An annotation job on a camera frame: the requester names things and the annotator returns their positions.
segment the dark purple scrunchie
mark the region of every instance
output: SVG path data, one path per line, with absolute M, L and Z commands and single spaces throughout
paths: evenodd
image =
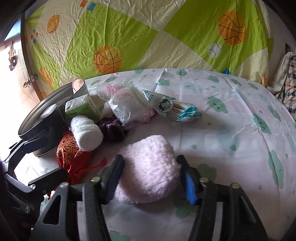
M 101 132 L 104 136 L 104 141 L 119 142 L 124 140 L 127 130 L 124 130 L 122 123 L 116 118 L 115 115 L 108 118 L 103 118 L 97 122 Z

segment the blue square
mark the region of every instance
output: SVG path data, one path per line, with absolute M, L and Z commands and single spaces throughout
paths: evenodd
M 89 4 L 89 6 L 88 6 L 87 9 L 88 9 L 89 11 L 92 11 L 92 10 L 94 9 L 95 6 L 96 6 L 96 4 L 92 2 L 92 3 Z

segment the white gauze roll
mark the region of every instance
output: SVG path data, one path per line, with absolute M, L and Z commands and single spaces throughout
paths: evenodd
M 78 147 L 83 151 L 92 151 L 102 143 L 103 134 L 100 128 L 86 116 L 75 116 L 71 120 L 71 131 Z

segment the fuzzy pink cloth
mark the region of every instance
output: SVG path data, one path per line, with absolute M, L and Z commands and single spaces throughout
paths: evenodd
M 181 166 L 161 135 L 149 136 L 121 150 L 125 166 L 115 191 L 121 203 L 148 203 L 167 197 L 180 182 Z

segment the cartoon girl face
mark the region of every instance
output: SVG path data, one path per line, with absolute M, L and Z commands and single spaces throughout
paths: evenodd
M 170 102 L 167 99 L 164 99 L 158 104 L 158 108 L 162 111 L 170 108 Z

